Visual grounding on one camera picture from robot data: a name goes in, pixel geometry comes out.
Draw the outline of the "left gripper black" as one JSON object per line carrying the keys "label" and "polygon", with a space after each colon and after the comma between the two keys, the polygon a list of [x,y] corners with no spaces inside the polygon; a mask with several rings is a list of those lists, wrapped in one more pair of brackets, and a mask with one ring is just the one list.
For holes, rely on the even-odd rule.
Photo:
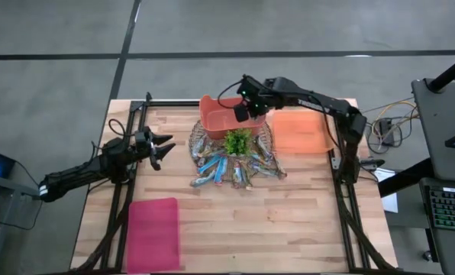
{"label": "left gripper black", "polygon": [[150,165],[155,171],[161,170],[159,161],[162,160],[175,146],[175,143],[161,144],[171,140],[171,134],[150,134],[150,139],[137,139],[134,149],[134,160],[141,162],[144,159],[150,160]]}

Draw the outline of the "black aluminium table frame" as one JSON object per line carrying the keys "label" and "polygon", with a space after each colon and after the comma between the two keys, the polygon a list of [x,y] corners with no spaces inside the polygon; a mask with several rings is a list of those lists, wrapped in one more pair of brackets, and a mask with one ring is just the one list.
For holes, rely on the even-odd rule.
{"label": "black aluminium table frame", "polygon": [[361,264],[355,241],[346,253],[329,154],[284,154],[284,180],[257,176],[251,191],[208,184],[193,189],[189,135],[199,120],[194,99],[154,99],[146,123],[171,134],[175,147],[153,170],[137,170],[133,200],[179,204],[183,273],[345,272]]}

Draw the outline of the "grey desk top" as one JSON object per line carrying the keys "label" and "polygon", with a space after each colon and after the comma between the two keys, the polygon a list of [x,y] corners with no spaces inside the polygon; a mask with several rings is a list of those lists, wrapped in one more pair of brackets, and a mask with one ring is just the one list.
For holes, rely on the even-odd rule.
{"label": "grey desk top", "polygon": [[434,174],[442,180],[455,181],[455,149],[445,141],[455,136],[455,82],[442,93],[428,90],[425,81],[411,83]]}

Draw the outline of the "grey metal stand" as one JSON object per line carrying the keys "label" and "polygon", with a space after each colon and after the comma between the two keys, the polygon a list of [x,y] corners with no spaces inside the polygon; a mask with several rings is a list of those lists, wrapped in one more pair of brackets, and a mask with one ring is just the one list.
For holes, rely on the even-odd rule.
{"label": "grey metal stand", "polygon": [[8,179],[0,178],[0,196],[7,202],[0,206],[0,254],[2,251],[8,227],[17,215],[18,203],[22,196],[30,196],[32,199],[39,199],[37,187],[25,186]]}

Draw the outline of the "silver blue granola bar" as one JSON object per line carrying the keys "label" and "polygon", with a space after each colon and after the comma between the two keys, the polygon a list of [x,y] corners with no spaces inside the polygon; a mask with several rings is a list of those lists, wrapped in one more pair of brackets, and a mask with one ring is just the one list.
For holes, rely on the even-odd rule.
{"label": "silver blue granola bar", "polygon": [[192,147],[192,152],[191,156],[194,160],[198,159],[198,153],[202,149],[202,146],[205,142],[205,135],[202,135],[195,143],[194,146]]}

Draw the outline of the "tan granola bar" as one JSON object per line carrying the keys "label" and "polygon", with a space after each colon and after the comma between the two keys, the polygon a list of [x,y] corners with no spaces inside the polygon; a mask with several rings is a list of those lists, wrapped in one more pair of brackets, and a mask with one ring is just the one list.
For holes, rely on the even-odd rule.
{"label": "tan granola bar", "polygon": [[279,180],[284,180],[287,177],[287,172],[279,163],[274,163],[268,168],[269,174],[277,177]]}
{"label": "tan granola bar", "polygon": [[250,177],[249,177],[249,173],[248,173],[246,164],[242,165],[242,172],[243,172],[243,178],[244,178],[244,182],[245,182],[245,186],[246,186],[245,189],[251,191],[253,189],[253,185],[250,181]]}

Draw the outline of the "green plant in white pot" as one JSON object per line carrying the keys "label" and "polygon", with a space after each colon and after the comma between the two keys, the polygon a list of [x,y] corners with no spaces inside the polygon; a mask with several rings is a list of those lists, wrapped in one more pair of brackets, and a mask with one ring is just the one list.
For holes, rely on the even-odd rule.
{"label": "green plant in white pot", "polygon": [[250,152],[251,140],[252,132],[249,129],[228,131],[224,137],[224,149],[228,155],[245,155]]}

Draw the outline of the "salmon orange handled plastic basket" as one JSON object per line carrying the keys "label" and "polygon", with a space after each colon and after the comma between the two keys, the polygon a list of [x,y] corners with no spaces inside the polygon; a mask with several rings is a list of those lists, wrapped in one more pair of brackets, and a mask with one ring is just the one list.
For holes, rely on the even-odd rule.
{"label": "salmon orange handled plastic basket", "polygon": [[207,135],[213,140],[223,139],[228,131],[233,131],[238,128],[250,129],[254,134],[258,133],[261,127],[266,122],[266,116],[263,115],[256,119],[249,118],[246,121],[238,122],[233,109],[234,106],[240,103],[241,97],[231,97],[221,99],[221,106],[217,99],[213,99],[209,95],[204,95],[199,101],[199,111],[202,127]]}

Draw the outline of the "black desk pole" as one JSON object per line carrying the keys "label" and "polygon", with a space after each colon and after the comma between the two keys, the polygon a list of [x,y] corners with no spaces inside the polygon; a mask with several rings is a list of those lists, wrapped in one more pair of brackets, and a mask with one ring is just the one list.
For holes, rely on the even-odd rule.
{"label": "black desk pole", "polygon": [[455,80],[455,64],[445,70],[442,74],[440,74],[437,78],[431,80],[427,84],[427,88],[433,93],[442,93],[442,88],[447,86]]}

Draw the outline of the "small black connector box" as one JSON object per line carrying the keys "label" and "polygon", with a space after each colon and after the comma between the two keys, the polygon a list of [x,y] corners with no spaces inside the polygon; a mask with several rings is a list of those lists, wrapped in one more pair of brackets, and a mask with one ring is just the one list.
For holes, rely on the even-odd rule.
{"label": "small black connector box", "polygon": [[383,159],[366,158],[360,160],[360,167],[364,170],[374,171],[384,163],[385,161]]}

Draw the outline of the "white paper sheet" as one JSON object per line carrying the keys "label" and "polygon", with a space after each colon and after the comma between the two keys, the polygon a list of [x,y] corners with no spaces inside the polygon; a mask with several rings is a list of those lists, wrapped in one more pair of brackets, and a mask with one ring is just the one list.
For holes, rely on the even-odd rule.
{"label": "white paper sheet", "polygon": [[[383,168],[377,168],[373,174],[377,178],[377,182],[380,183],[383,180],[387,180],[388,178],[392,177],[395,175],[395,171],[392,170],[387,170]],[[385,212],[391,212],[391,213],[398,213],[399,208],[398,208],[398,199],[396,193],[392,193],[391,195],[382,197],[382,205],[384,208]]]}

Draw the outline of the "backlit black keyboard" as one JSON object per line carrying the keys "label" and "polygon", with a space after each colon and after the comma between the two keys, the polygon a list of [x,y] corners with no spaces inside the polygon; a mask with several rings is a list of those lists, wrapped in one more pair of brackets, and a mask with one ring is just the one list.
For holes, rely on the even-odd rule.
{"label": "backlit black keyboard", "polygon": [[455,188],[430,186],[427,200],[433,226],[455,231]]}

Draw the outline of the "translucent orange plastic tray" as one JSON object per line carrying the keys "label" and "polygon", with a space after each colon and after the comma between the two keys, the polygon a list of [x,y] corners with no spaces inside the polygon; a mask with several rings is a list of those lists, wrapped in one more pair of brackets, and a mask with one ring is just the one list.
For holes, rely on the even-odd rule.
{"label": "translucent orange plastic tray", "polygon": [[281,154],[322,154],[334,148],[319,112],[274,111],[272,130],[275,149]]}

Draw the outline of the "black power brick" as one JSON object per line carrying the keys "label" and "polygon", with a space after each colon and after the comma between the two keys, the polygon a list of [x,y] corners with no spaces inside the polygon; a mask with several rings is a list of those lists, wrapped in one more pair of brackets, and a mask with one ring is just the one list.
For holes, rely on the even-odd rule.
{"label": "black power brick", "polygon": [[395,143],[394,134],[391,132],[393,124],[390,118],[384,118],[378,122],[382,145],[392,147]]}

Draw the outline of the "pink plastic bin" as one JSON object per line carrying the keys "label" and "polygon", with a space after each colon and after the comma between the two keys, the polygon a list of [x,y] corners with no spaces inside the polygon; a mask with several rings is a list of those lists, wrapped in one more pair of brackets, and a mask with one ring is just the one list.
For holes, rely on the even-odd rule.
{"label": "pink plastic bin", "polygon": [[132,202],[128,209],[126,272],[180,268],[179,206],[175,198]]}

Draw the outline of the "round woven placemat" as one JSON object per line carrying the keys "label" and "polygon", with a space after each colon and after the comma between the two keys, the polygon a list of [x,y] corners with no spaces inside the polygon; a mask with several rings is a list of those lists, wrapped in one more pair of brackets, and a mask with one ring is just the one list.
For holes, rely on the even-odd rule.
{"label": "round woven placemat", "polygon": [[[202,124],[200,122],[197,122],[196,125],[194,126],[194,128],[192,129],[192,133],[190,134],[190,137],[189,137],[189,153],[190,153],[190,156],[191,156],[191,152],[192,152],[192,147],[194,146],[194,143],[202,136],[202,135],[205,135],[205,142],[202,146],[202,149],[200,150],[199,153],[202,153],[206,150],[215,150],[215,149],[218,149],[218,148],[224,148],[224,138],[223,139],[220,139],[220,140],[213,140],[211,139],[205,129],[202,127]],[[272,135],[272,132],[271,132],[271,129],[269,127],[269,125],[267,123],[265,123],[261,129],[259,130],[258,133],[254,134],[252,132],[252,140],[250,142],[250,152],[248,154],[245,154],[245,155],[228,155],[226,153],[226,151],[224,150],[224,153],[222,154],[219,154],[221,155],[221,157],[227,157],[228,159],[228,162],[227,162],[227,169],[222,177],[222,182],[223,184],[225,183],[230,183],[233,187],[233,180],[232,180],[232,176],[233,176],[233,168],[234,168],[234,162],[237,160],[239,163],[240,163],[240,167],[241,167],[241,172],[242,172],[242,165],[243,164],[246,164],[247,165],[247,169],[248,169],[248,173],[249,173],[249,177],[250,177],[250,181],[252,180],[252,178],[256,175],[262,175],[262,176],[271,176],[271,177],[274,177],[272,175],[269,174],[269,171],[268,169],[265,167],[265,166],[260,166],[260,165],[257,165],[256,163],[254,163],[251,159],[250,159],[250,155],[251,154],[258,154],[260,155],[261,157],[263,157],[263,155],[261,154],[260,152],[260,149],[258,148],[257,144],[255,143],[255,138],[257,135],[260,135],[261,138],[262,138],[262,141],[265,145],[265,142],[266,140],[271,140],[272,143],[273,143],[273,135]],[[194,164],[196,165],[196,171],[199,167],[203,166],[204,164],[206,164],[212,157],[198,157],[197,160],[193,160]],[[276,159],[275,159],[275,162],[276,163],[279,163],[279,160],[276,156]],[[209,174],[212,170],[215,170],[218,168],[218,164],[219,164],[219,161],[212,167],[210,167],[208,170],[206,170],[203,174],[198,174],[197,178],[201,177],[201,176],[206,176],[207,174]],[[239,189],[245,189],[245,182],[244,182],[244,178],[243,178],[243,182],[242,182],[242,185],[241,185],[241,188]]]}

